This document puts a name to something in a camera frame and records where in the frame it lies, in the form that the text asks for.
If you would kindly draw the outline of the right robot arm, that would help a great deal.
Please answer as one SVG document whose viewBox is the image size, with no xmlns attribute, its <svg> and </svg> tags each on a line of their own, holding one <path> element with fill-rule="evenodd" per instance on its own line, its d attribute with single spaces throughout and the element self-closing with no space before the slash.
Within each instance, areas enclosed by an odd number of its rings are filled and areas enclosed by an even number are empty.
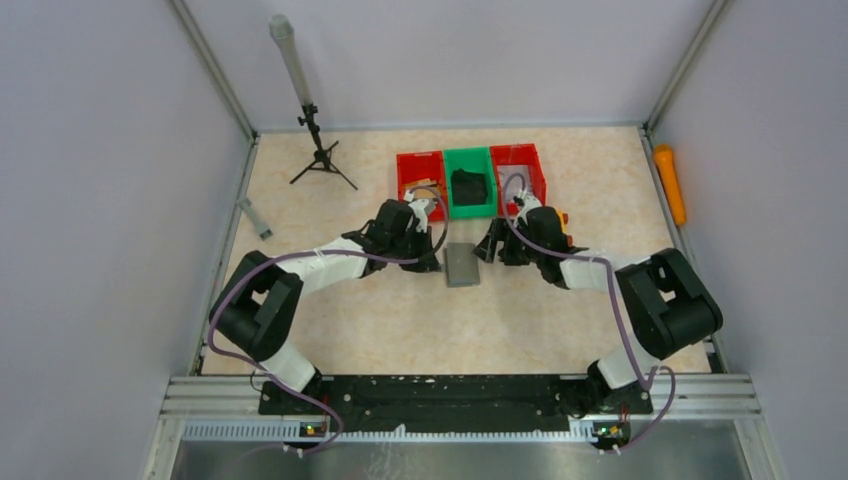
<svg viewBox="0 0 848 480">
<path fill-rule="evenodd" d="M 615 256 L 575 245 L 566 223 L 553 207 L 526 206 L 514 219 L 494 219 L 474 253 L 486 263 L 534 265 L 557 288 L 610 295 L 624 338 L 563 399 L 566 411 L 581 417 L 646 392 L 664 360 L 713 335 L 724 318 L 680 250 L 643 259 Z"/>
</svg>

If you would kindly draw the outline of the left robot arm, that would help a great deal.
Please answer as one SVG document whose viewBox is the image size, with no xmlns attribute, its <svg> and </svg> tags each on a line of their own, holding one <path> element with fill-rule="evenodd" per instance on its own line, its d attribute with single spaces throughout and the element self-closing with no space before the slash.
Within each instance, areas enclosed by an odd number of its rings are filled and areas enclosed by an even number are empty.
<svg viewBox="0 0 848 480">
<path fill-rule="evenodd" d="M 316 249 L 278 258 L 247 253 L 213 304 L 211 330 L 222 334 L 257 370 L 302 392 L 318 370 L 290 338 L 299 302 L 390 264 L 413 273 L 439 270 L 436 253 L 442 243 L 432 237 L 429 215 L 441 206 L 435 199 L 407 194 L 385 201 L 362 228 Z"/>
</svg>

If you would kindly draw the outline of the grey card holder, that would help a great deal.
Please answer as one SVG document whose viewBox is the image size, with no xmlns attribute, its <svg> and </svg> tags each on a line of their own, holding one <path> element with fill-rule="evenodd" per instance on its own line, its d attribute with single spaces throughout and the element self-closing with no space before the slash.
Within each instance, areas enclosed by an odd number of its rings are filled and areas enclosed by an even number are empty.
<svg viewBox="0 0 848 480">
<path fill-rule="evenodd" d="M 448 288 L 472 287 L 480 284 L 479 259 L 475 245 L 449 242 L 444 248 L 444 271 Z"/>
</svg>

